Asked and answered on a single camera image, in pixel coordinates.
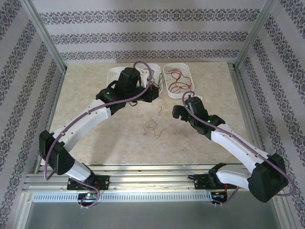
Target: purple cable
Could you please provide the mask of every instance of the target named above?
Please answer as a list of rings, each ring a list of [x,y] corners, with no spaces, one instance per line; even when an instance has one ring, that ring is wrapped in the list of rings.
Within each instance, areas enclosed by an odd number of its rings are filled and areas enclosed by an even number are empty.
[[[223,205],[226,205],[227,203],[229,203],[231,201],[231,199],[233,199],[233,197],[236,195],[237,191],[239,190],[240,187],[237,187],[234,192],[231,194],[231,196],[223,203]]]
[[[192,93],[193,95],[195,95],[195,92],[192,92],[192,91],[188,91],[188,92],[185,92],[182,96],[182,103],[183,103],[183,106],[185,107],[185,109],[188,111],[188,113],[191,114],[191,116],[193,116],[195,119],[197,119],[199,122],[205,124],[205,125],[208,125],[210,127],[213,127],[215,128],[216,130],[219,130],[221,131],[222,133],[224,134],[227,134],[229,136],[231,136],[232,138],[234,138],[236,141],[238,141],[242,146],[244,146],[246,149],[250,150],[252,153],[254,153],[254,155],[256,155],[257,157],[259,157],[260,159],[262,159],[263,161],[265,161],[266,163],[268,163],[269,165],[271,165],[274,169],[276,169],[280,174],[282,174],[285,178],[288,179],[288,181],[290,182],[291,186],[292,186],[292,190],[291,192],[287,193],[287,194],[277,194],[277,196],[279,197],[288,197],[288,196],[291,196],[291,195],[294,195],[295,192],[296,192],[296,185],[295,183],[293,182],[293,180],[286,174],[284,173],[279,167],[277,167],[275,164],[273,164],[272,162],[268,161],[266,158],[264,158],[262,155],[260,155],[259,153],[257,153],[255,150],[253,150],[250,146],[248,146],[245,142],[243,142],[240,138],[236,137],[235,135],[231,134],[230,132],[226,131],[226,130],[223,130],[222,128],[219,128],[213,124],[210,124],[200,118],[198,118],[196,115],[194,115],[191,110],[186,106],[185,104],[185,101],[184,101],[184,97],[186,94],[188,93]]]
[[[99,106],[96,106],[90,110],[88,110],[87,112],[81,114],[80,116],[78,116],[76,119],[74,119],[69,125],[67,125],[66,128],[63,129],[63,131],[57,136],[57,138],[54,140],[54,142],[52,143],[51,147],[49,148],[49,151],[47,153],[47,156],[46,156],[46,160],[45,160],[45,166],[44,166],[44,170],[43,170],[43,177],[46,181],[48,181],[55,172],[52,172],[48,177],[47,177],[47,168],[48,168],[48,164],[49,164],[49,159],[50,159],[50,156],[51,156],[51,152],[53,150],[53,148],[55,147],[55,144],[59,141],[59,139],[75,124],[77,123],[79,120],[81,120],[82,118],[84,118],[86,115],[92,113],[93,111],[96,111],[98,109],[101,109],[103,107],[106,107],[106,106],[109,106],[109,105],[114,105],[114,104],[120,104],[120,103],[126,103],[126,102],[130,102],[130,101],[133,101],[137,98],[139,98],[141,95],[143,95],[147,90],[148,88],[150,87],[150,84],[151,84],[151,81],[152,81],[152,78],[153,78],[153,74],[152,74],[152,70],[150,69],[149,65],[147,63],[145,63],[144,61],[137,61],[133,64],[133,67],[135,68],[136,64],[138,63],[142,63],[144,64],[147,69],[148,69],[148,72],[149,72],[149,76],[148,76],[148,83],[145,87],[145,89],[139,93],[138,95],[135,95],[134,97],[131,97],[129,99],[123,99],[123,100],[119,100],[119,101],[115,101],[115,102],[111,102],[111,103],[107,103],[107,104],[103,104],[103,105],[99,105]],[[90,188],[93,188],[93,186],[90,186],[90,185],[87,185],[79,180],[76,180],[74,178],[72,178],[73,180],[75,180],[76,182],[82,184],[82,185],[85,185],[87,187],[90,187]],[[90,208],[92,207],[94,204],[97,203],[97,201],[93,202],[91,205],[89,205],[88,207],[86,208]]]

